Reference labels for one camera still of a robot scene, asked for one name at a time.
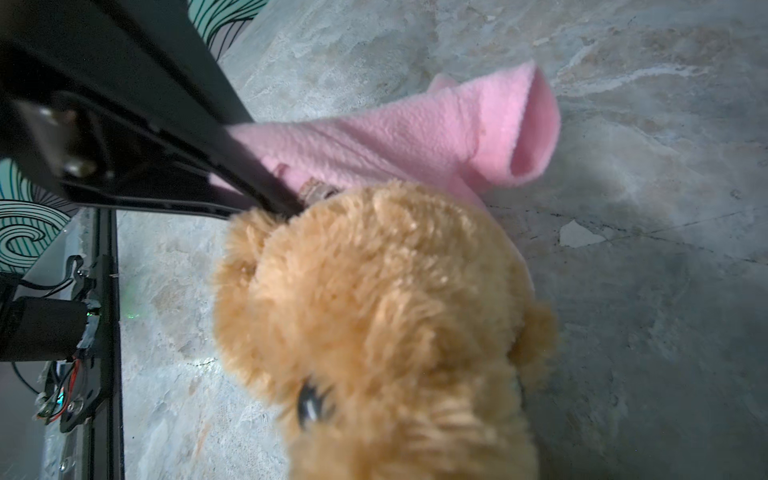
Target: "marble surface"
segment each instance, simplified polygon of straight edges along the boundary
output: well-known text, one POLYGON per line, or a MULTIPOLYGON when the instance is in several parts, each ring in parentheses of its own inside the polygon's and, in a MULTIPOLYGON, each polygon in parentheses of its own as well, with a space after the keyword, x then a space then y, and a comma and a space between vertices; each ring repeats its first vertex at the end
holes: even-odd
MULTIPOLYGON (((768 2, 273 0, 223 59, 289 121, 528 58, 558 96, 546 175, 485 200, 561 319, 528 400, 544 478, 768 472, 768 2)), ((274 412, 220 370, 225 224, 122 214, 129 479, 283 478, 274 412)))

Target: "teddy bear eye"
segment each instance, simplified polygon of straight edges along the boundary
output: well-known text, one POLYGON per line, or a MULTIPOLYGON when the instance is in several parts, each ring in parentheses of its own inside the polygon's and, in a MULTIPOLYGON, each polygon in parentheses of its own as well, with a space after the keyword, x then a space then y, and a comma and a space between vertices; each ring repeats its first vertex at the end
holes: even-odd
POLYGON ((326 395, 327 392, 320 395, 317 387, 309 379, 304 381, 299 391, 298 402, 296 403, 299 427, 302 430, 306 429, 308 422, 314 423, 323 420, 325 413, 323 411, 323 403, 326 395))

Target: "pink fleece garment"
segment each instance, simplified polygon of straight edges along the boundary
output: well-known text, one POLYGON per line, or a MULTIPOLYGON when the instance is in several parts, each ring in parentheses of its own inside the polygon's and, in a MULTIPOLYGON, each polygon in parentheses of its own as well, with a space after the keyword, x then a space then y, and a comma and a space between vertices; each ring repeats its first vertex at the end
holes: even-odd
POLYGON ((533 62, 464 84, 440 74, 424 94, 343 117, 230 128, 294 193, 310 178, 341 188, 398 178, 480 206, 482 191, 541 175, 559 132, 557 102, 533 62))

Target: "pink toy clothing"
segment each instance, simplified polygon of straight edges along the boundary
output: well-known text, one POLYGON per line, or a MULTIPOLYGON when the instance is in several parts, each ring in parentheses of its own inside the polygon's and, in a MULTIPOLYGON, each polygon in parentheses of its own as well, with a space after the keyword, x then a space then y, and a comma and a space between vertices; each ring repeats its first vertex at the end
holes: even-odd
POLYGON ((464 84, 440 74, 424 94, 342 117, 230 128, 297 194, 313 179, 347 188, 398 178, 481 206, 482 191, 541 175, 559 132, 557 102, 533 62, 464 84))

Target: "stuffed animal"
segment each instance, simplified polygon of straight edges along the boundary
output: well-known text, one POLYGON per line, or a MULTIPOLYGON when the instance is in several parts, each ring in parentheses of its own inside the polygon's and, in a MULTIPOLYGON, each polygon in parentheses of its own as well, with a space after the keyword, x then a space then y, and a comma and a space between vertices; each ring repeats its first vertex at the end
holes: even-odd
POLYGON ((224 368, 283 409, 294 479, 537 478, 522 392, 557 328, 482 208, 393 181, 233 219, 224 368))

